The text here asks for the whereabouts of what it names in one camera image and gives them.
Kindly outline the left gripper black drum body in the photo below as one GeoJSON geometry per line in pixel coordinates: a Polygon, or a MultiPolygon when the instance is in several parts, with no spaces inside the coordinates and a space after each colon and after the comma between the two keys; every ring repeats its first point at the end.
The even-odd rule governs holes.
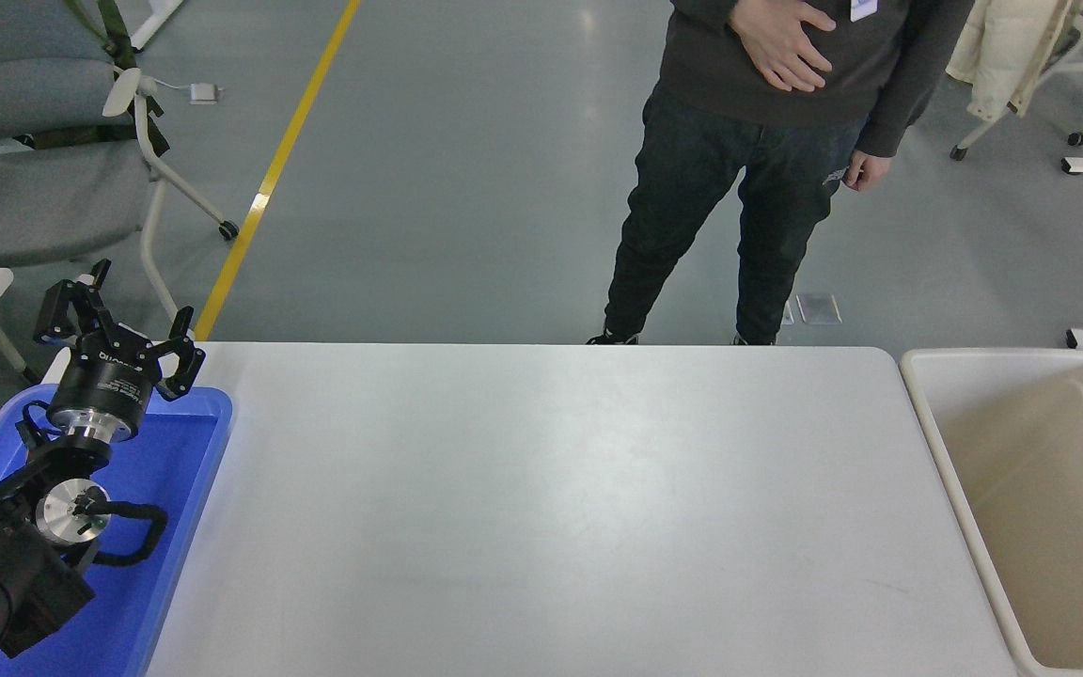
{"type": "Polygon", "coordinates": [[[47,404],[48,421],[63,432],[138,432],[155,385],[146,369],[158,368],[141,355],[153,347],[151,338],[86,338],[83,344],[66,338],[58,344],[71,356],[47,404]]]}

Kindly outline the person's right hand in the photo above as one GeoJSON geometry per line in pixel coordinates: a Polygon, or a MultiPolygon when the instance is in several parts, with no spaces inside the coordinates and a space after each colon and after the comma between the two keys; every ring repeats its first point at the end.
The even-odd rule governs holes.
{"type": "Polygon", "coordinates": [[[728,13],[734,31],[764,81],[781,91],[815,91],[831,69],[808,27],[830,32],[837,22],[804,1],[736,1],[728,13]]]}

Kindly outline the person's left hand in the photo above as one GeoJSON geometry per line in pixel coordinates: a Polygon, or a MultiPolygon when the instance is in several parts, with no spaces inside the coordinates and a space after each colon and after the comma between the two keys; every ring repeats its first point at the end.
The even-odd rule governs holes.
{"type": "Polygon", "coordinates": [[[877,157],[865,151],[854,149],[841,183],[856,192],[875,188],[888,175],[892,165],[893,157],[877,157]]]}

